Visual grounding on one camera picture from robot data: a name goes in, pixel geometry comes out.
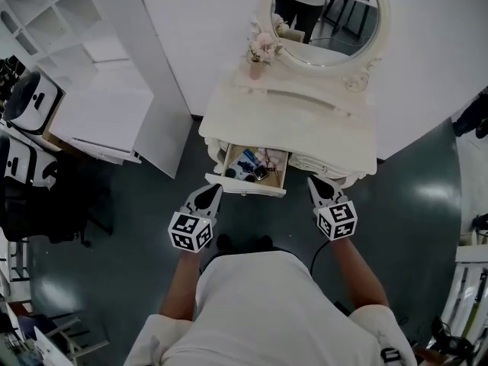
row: vanity table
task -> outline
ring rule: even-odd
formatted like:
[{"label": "vanity table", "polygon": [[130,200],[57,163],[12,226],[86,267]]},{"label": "vanity table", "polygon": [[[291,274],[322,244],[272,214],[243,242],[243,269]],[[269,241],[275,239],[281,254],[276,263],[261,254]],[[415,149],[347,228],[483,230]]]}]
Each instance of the vanity table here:
[{"label": "vanity table", "polygon": [[[375,32],[354,55],[283,40],[279,59],[265,67],[260,79],[249,78],[246,58],[222,75],[199,129],[217,163],[216,175],[206,174],[210,183],[243,195],[286,194],[286,169],[277,187],[227,177],[235,146],[282,150],[288,166],[337,179],[343,188],[376,173],[368,81],[390,29],[388,0],[377,2]],[[272,6],[273,0],[260,0],[254,27],[256,33],[279,39]]]}]

